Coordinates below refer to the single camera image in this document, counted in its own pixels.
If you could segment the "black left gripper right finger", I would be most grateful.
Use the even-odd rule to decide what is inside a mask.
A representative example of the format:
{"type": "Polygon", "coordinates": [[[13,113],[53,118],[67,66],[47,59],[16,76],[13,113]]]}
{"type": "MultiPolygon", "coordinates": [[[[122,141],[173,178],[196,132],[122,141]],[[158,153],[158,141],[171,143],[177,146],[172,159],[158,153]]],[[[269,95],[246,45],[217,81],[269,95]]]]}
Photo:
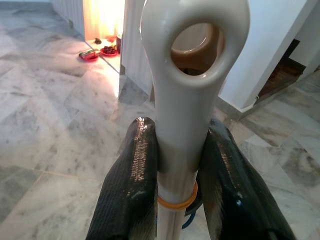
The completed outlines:
{"type": "Polygon", "coordinates": [[[212,240],[294,240],[275,198],[230,130],[210,121],[197,181],[212,240]]]}

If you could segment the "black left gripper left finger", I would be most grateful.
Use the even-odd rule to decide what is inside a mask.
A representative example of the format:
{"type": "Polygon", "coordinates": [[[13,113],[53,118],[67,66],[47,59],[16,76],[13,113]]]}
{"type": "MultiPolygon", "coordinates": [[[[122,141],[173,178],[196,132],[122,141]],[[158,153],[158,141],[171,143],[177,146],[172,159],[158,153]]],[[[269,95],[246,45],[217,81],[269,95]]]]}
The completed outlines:
{"type": "Polygon", "coordinates": [[[155,122],[137,117],[108,171],[86,235],[88,240],[156,237],[158,143],[155,122]]]}

